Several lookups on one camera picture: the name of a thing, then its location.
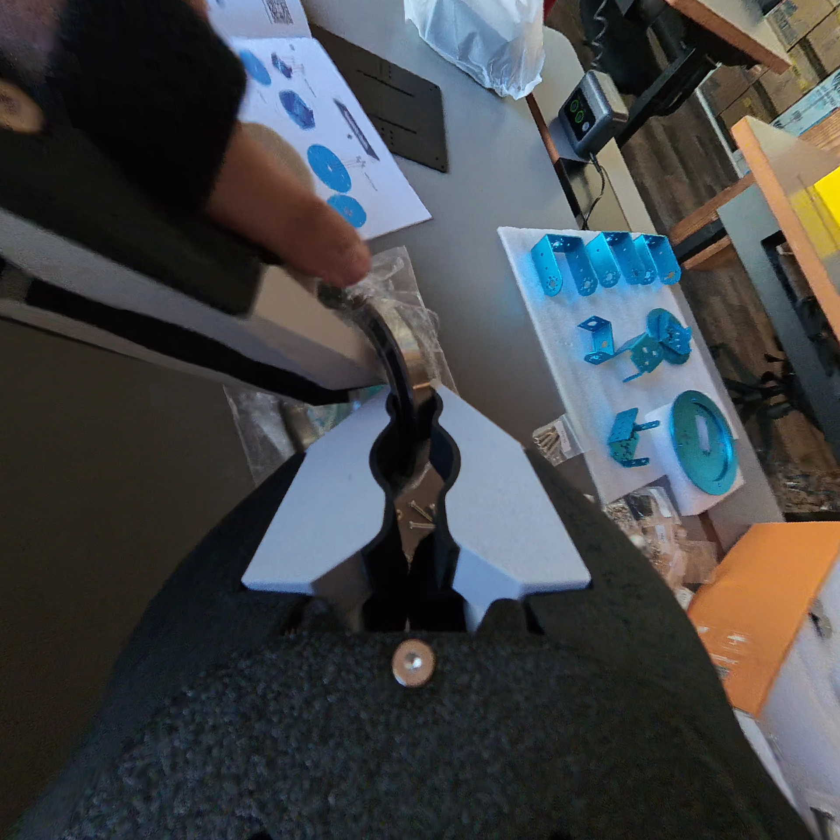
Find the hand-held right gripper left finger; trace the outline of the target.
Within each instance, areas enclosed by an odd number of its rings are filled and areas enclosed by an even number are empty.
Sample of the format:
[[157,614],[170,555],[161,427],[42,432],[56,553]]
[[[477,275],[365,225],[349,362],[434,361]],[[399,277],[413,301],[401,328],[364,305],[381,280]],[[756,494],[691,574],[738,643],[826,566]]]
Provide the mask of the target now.
[[303,455],[241,578],[246,589],[321,598],[360,631],[371,597],[401,588],[408,565],[395,504],[371,462],[392,421],[388,396],[373,395]]

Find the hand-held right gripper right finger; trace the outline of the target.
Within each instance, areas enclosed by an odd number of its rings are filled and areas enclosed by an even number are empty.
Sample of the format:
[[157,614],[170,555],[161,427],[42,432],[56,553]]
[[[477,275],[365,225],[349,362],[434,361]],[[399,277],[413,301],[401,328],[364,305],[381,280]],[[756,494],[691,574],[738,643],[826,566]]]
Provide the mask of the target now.
[[524,447],[445,386],[428,411],[443,485],[410,563],[410,627],[472,632],[495,602],[587,588],[592,575]]

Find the person's left hand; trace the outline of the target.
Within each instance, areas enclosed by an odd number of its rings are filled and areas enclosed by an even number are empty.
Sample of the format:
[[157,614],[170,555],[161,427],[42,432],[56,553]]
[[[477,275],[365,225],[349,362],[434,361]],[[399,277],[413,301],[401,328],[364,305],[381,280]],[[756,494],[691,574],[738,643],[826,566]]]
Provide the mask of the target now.
[[339,288],[361,281],[371,254],[357,231],[236,125],[206,213],[305,276]]

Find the large clear plastic bag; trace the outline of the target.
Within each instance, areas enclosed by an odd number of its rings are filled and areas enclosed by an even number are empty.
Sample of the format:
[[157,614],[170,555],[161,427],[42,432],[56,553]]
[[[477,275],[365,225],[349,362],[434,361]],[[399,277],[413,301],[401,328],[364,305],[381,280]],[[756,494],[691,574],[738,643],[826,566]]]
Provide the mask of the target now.
[[344,403],[314,406],[242,385],[223,386],[248,469],[258,487],[292,456],[340,425],[383,385],[352,391]]

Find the white foam sheet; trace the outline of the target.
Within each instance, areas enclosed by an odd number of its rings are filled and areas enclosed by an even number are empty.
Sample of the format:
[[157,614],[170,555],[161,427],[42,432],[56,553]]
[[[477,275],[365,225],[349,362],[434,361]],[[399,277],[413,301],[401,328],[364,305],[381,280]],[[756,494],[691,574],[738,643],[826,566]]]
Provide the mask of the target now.
[[[690,327],[688,316],[677,300],[676,284],[664,286],[654,283],[637,288],[621,282],[612,289],[600,288],[590,297],[579,297],[571,279],[567,278],[559,295],[547,297],[531,261],[531,247],[546,234],[593,238],[596,233],[499,227],[498,234],[541,349],[547,355],[572,433],[581,444],[585,463],[602,501],[615,501],[631,491],[666,478],[654,478],[648,466],[624,468],[610,456],[606,442],[616,415],[622,411],[638,408],[637,423],[643,424],[649,412],[669,403],[684,391],[697,390],[717,402],[727,415],[737,440],[739,434],[732,416],[712,378],[712,364],[703,358],[700,336]],[[591,315],[607,319],[612,324],[615,345],[620,346],[645,330],[646,316],[654,308],[670,310],[683,325],[691,328],[691,353],[685,364],[662,363],[651,373],[625,383],[624,379],[634,371],[627,354],[601,365],[585,362],[584,357],[592,349],[592,338],[578,328],[580,322]],[[644,442],[649,436],[649,430],[640,433],[637,458],[650,456],[651,446]]]

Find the pile of small screw bags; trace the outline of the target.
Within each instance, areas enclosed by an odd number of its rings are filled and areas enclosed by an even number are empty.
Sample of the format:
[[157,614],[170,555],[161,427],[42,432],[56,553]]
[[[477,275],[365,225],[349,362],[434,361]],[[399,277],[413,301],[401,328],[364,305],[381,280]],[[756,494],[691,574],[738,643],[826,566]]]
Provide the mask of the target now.
[[690,539],[663,487],[646,486],[612,502],[587,497],[642,551],[684,608],[711,581],[718,566],[716,546]]

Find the person's beige jacket torso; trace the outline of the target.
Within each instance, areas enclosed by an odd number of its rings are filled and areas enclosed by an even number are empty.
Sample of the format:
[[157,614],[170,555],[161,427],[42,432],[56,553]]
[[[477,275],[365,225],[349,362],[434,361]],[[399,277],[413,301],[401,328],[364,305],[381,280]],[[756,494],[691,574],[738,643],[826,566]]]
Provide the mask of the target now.
[[60,837],[167,697],[260,647],[256,489],[218,383],[2,321],[2,838]]

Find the thick white foam block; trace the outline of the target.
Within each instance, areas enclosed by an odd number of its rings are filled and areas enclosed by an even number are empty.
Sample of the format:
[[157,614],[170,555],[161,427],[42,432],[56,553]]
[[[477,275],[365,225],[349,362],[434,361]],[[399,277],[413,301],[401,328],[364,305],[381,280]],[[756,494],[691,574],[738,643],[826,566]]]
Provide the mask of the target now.
[[660,421],[657,428],[650,429],[650,436],[644,442],[650,444],[650,463],[648,467],[652,470],[652,476],[659,478],[666,476],[670,485],[671,496],[675,500],[679,514],[697,515],[717,505],[723,498],[729,496],[743,485],[743,477],[740,468],[732,489],[722,497],[710,496],[698,490],[687,479],[682,468],[677,462],[674,449],[669,435],[669,412],[675,398],[669,403],[662,405],[649,412],[644,417],[644,422]]

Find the assembly manual booklet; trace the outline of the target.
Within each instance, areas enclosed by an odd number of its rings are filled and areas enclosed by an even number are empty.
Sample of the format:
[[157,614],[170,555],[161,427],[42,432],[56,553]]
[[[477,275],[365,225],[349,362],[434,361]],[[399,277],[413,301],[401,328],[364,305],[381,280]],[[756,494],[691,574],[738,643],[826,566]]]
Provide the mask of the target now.
[[432,218],[375,130],[300,2],[208,1],[239,58],[244,131],[366,240]]

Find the orange cardboard box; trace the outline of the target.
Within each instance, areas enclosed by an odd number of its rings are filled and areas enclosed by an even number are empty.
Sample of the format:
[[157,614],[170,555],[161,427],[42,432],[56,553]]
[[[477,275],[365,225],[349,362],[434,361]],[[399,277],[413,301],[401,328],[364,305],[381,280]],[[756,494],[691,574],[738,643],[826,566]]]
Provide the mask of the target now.
[[688,616],[765,769],[816,838],[838,838],[838,522],[752,526]]

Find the group of blue metal brackets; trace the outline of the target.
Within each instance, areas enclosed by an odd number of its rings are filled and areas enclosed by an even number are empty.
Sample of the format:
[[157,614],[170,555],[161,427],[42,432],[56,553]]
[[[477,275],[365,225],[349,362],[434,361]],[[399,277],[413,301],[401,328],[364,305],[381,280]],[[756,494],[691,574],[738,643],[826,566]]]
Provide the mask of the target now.
[[[621,282],[637,288],[655,283],[674,286],[682,275],[669,240],[655,234],[613,231],[596,233],[593,238],[545,234],[531,247],[530,257],[542,291],[550,298],[560,294],[567,278],[580,298],[588,298],[600,288],[612,289]],[[591,315],[578,328],[591,336],[586,363],[601,365],[627,354],[633,372],[625,383],[662,363],[685,364],[691,353],[691,328],[666,308],[652,309],[645,330],[620,346],[615,345],[613,326],[605,318]]]

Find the white plastic bag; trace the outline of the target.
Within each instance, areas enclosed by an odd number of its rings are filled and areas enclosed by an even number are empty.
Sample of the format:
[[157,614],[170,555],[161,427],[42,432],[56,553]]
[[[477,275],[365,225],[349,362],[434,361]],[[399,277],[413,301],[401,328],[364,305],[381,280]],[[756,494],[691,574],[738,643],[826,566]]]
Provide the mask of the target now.
[[405,1],[421,39],[499,97],[527,97],[542,81],[542,1]]

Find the grey power supply unit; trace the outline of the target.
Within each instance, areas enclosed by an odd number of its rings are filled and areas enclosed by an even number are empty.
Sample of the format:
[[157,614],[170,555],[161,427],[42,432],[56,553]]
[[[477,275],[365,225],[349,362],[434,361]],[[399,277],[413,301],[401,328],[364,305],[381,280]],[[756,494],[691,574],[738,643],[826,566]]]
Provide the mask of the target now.
[[589,161],[628,121],[628,107],[613,79],[601,70],[586,71],[558,113],[560,158]]

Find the wooden-edged table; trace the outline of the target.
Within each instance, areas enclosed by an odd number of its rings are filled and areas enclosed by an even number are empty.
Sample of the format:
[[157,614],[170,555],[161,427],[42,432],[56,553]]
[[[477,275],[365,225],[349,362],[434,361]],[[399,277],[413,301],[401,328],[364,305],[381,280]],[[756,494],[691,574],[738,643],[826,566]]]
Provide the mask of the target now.
[[740,50],[753,61],[782,74],[791,67],[787,49],[753,1],[667,1],[677,12]]
[[838,167],[838,110],[801,136],[752,117],[732,134],[748,173],[668,236],[688,270],[740,262],[817,422],[838,447],[838,255],[819,259],[791,204],[799,176]]

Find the small blue U bracket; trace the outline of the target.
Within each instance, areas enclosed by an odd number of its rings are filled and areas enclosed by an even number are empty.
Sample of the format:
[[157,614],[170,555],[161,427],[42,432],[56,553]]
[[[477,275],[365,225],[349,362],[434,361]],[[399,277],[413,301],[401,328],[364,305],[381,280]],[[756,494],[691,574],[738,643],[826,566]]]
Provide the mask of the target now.
[[637,423],[638,408],[629,408],[618,413],[607,439],[610,456],[624,468],[646,467],[650,457],[636,457],[640,433],[657,428],[659,420]]

